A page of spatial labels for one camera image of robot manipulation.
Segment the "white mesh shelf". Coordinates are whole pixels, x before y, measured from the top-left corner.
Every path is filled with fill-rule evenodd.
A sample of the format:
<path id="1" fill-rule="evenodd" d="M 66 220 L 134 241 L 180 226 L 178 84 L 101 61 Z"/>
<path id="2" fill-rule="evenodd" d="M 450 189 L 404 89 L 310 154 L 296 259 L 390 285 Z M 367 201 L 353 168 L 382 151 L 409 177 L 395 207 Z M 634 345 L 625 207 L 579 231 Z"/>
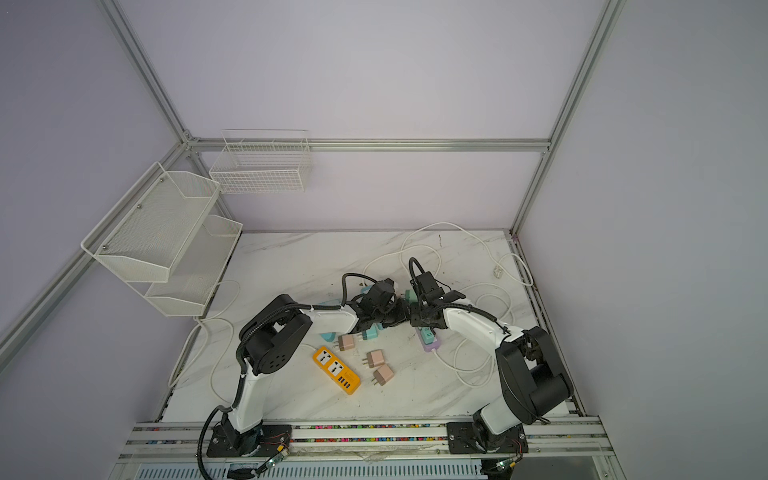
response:
<path id="1" fill-rule="evenodd" d="M 167 283 L 153 283 L 145 299 L 166 317 L 202 316 L 241 236 L 242 224 L 209 215 Z"/>
<path id="2" fill-rule="evenodd" d="M 220 184 L 154 163 L 80 243 L 125 283 L 166 283 L 211 213 Z"/>

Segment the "teal charger on purple strip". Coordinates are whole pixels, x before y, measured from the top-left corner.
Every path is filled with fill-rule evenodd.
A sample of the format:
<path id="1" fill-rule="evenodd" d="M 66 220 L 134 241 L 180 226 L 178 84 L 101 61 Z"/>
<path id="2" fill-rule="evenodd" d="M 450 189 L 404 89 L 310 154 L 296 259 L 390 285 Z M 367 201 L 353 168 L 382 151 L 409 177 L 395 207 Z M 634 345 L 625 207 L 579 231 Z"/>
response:
<path id="1" fill-rule="evenodd" d="M 420 338 L 421 338 L 422 342 L 425 345 L 431 345 L 435 341 L 434 334 L 433 334 L 433 332 L 431 331 L 430 328 L 421 327 L 419 329 L 419 334 L 420 334 Z"/>

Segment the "orange power strip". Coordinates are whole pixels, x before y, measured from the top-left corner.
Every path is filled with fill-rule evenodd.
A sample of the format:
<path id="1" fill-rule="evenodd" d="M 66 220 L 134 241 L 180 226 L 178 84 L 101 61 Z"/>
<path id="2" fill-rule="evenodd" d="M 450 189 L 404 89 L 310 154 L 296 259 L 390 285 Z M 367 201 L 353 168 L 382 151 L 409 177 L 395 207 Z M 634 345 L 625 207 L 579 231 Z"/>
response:
<path id="1" fill-rule="evenodd" d="M 313 353 L 312 359 L 347 395 L 354 394 L 359 388 L 361 380 L 357 373 L 328 348 L 318 348 Z"/>

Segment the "lower white mesh shelf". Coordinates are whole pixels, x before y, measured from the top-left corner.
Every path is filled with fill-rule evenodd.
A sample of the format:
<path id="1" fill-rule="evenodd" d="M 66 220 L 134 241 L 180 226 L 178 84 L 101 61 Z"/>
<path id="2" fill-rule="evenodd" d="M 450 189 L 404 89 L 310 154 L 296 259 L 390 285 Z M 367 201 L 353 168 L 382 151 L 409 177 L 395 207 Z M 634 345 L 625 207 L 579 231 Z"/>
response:
<path id="1" fill-rule="evenodd" d="M 209 215 L 167 283 L 153 283 L 145 299 L 166 317 L 202 316 L 241 236 L 242 224 Z"/>

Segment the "pink charger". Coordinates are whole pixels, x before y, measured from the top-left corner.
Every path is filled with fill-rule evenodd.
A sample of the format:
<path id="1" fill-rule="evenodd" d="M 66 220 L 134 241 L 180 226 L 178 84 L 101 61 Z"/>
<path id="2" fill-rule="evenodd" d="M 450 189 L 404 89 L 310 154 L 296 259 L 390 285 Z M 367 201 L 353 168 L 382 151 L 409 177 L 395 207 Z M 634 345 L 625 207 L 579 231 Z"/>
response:
<path id="1" fill-rule="evenodd" d="M 386 363 L 384 352 L 375 349 L 367 352 L 363 358 L 363 364 L 369 368 L 378 368 Z"/>
<path id="2" fill-rule="evenodd" d="M 356 348 L 356 336 L 354 334 L 342 334 L 336 339 L 337 348 L 340 351 L 348 351 Z"/>
<path id="3" fill-rule="evenodd" d="M 393 369 L 387 364 L 382 364 L 373 371 L 372 383 L 383 386 L 388 384 L 394 376 Z"/>

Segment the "mint charger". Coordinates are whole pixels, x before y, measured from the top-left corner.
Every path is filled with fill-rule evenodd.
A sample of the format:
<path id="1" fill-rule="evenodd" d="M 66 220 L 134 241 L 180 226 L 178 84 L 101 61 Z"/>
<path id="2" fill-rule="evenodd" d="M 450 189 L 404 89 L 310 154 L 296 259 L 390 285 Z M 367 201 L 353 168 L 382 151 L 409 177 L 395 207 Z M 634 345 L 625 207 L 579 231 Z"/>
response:
<path id="1" fill-rule="evenodd" d="M 361 338 L 364 341 L 376 339 L 379 336 L 379 333 L 383 330 L 383 327 L 379 323 L 374 323 L 366 330 L 363 330 L 360 333 Z"/>

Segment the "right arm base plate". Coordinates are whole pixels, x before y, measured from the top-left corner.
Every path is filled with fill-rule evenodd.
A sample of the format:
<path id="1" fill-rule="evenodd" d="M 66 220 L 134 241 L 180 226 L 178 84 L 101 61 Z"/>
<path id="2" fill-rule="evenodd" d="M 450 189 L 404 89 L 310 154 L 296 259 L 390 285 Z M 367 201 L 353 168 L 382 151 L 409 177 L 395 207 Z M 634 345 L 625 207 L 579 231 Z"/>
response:
<path id="1" fill-rule="evenodd" d="M 521 425 L 501 434 L 491 433 L 480 422 L 446 424 L 448 449 L 451 454 L 526 454 L 527 436 Z"/>

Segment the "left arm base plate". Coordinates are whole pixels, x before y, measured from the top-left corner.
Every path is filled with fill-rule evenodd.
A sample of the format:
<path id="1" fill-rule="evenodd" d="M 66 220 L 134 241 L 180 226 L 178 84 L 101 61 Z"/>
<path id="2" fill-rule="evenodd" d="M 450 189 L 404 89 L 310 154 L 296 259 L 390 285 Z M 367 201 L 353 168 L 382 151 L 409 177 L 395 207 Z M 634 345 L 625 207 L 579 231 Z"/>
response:
<path id="1" fill-rule="evenodd" d="M 260 425 L 247 433 L 217 424 L 205 453 L 209 458 L 269 458 L 280 449 L 287 450 L 293 428 L 288 424 Z"/>

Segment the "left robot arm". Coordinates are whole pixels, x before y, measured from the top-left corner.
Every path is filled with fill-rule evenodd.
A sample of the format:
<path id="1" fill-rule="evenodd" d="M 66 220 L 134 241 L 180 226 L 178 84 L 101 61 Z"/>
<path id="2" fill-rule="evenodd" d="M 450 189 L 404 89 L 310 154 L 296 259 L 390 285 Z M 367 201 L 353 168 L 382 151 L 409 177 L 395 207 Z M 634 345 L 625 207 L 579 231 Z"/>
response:
<path id="1" fill-rule="evenodd" d="M 306 336 L 358 334 L 376 324 L 389 328 L 408 321 L 410 314 L 408 301 L 395 293 L 391 279 L 376 281 L 351 299 L 343 294 L 337 304 L 305 304 L 278 295 L 238 334 L 235 397 L 229 406 L 217 408 L 225 434 L 239 443 L 262 424 L 271 376 L 291 360 Z"/>

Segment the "purple power strip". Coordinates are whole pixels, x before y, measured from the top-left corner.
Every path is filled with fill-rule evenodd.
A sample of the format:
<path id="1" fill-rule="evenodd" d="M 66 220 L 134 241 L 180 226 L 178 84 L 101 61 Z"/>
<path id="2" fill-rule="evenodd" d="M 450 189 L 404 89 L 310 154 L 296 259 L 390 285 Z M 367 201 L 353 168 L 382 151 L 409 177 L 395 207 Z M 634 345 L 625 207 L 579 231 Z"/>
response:
<path id="1" fill-rule="evenodd" d="M 415 330 L 425 352 L 430 353 L 439 349 L 441 342 L 433 329 L 429 327 L 416 327 Z"/>

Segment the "upper white mesh shelf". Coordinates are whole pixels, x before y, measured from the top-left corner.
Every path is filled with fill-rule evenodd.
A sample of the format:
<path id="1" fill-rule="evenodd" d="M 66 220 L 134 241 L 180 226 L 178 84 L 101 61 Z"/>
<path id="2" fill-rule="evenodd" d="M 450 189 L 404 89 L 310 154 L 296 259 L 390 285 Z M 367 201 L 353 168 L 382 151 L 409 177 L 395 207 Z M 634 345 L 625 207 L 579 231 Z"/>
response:
<path id="1" fill-rule="evenodd" d="M 220 184 L 154 163 L 80 243 L 125 283 L 166 283 L 211 213 Z"/>

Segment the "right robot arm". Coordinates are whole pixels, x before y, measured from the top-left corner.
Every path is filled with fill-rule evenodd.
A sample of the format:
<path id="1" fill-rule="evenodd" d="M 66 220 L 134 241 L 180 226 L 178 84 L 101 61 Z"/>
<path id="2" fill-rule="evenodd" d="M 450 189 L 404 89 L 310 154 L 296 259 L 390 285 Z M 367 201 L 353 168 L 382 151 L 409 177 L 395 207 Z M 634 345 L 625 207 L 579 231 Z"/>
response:
<path id="1" fill-rule="evenodd" d="M 456 290 L 446 291 L 430 272 L 411 276 L 415 319 L 431 329 L 461 335 L 495 358 L 500 395 L 474 414 L 479 436 L 490 440 L 521 425 L 543 421 L 569 399 L 573 383 L 550 334 L 538 327 L 504 326 Z"/>

